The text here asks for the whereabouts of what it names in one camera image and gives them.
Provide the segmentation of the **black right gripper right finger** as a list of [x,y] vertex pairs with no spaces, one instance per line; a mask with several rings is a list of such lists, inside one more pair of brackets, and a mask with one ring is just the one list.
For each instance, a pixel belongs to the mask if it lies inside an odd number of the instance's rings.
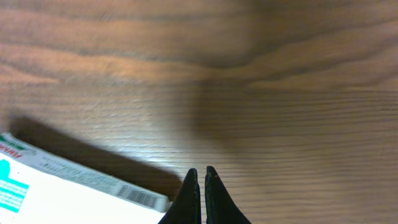
[[207,224],[251,224],[233,202],[216,169],[206,167],[205,203]]

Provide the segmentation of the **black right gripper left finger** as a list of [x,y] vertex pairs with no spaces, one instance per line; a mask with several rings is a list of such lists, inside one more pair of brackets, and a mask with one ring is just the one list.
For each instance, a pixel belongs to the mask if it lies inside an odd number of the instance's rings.
[[188,170],[178,195],[159,224],[200,224],[201,200],[197,170]]

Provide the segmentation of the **white green carton box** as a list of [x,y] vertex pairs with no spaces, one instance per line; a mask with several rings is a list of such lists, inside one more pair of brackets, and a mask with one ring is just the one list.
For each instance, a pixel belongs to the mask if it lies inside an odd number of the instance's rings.
[[1,223],[158,223],[169,198],[1,134]]

